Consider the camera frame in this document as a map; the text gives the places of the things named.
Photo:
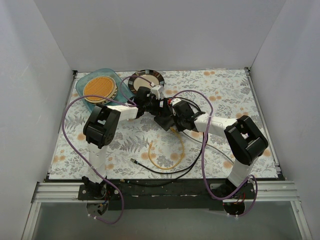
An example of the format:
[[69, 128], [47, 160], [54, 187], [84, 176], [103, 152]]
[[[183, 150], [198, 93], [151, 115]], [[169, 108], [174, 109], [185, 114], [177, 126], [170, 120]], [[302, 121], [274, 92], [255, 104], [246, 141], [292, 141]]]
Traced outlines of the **black network switch box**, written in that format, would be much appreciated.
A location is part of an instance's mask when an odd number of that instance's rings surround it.
[[165, 131], [168, 131], [175, 124], [171, 116], [155, 116], [153, 120]]

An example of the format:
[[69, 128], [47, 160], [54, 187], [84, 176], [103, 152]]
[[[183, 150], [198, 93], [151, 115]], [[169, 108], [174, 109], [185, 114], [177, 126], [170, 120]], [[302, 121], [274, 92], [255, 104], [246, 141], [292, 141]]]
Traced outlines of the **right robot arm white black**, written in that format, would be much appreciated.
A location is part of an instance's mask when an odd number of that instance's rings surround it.
[[[253, 120], [243, 115], [240, 118], [222, 118], [210, 112], [194, 112], [189, 104], [179, 98], [171, 101], [175, 123], [183, 130], [193, 130], [204, 134], [201, 146], [201, 172], [206, 190], [213, 199], [237, 199], [245, 192], [244, 184], [251, 178], [256, 160], [268, 148], [269, 143]], [[224, 137], [235, 157], [232, 170], [224, 187], [211, 190], [205, 173], [205, 149], [209, 134]]]

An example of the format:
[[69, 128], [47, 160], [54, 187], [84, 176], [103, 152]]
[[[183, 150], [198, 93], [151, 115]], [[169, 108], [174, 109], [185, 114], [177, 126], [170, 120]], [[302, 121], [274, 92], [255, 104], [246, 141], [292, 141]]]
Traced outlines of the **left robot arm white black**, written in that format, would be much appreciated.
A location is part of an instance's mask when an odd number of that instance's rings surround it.
[[118, 127], [118, 123], [124, 120], [134, 120], [145, 112], [154, 116], [154, 121], [165, 131], [173, 126], [172, 111], [168, 105], [168, 99], [163, 95], [163, 86], [155, 85], [152, 88], [141, 86], [136, 95], [127, 103], [106, 106], [97, 104], [83, 128], [83, 134], [89, 147], [89, 163], [91, 169], [89, 176], [83, 176], [82, 182], [86, 192], [95, 200], [101, 200], [107, 196], [103, 179], [106, 177], [105, 160], [107, 145], [109, 145]]

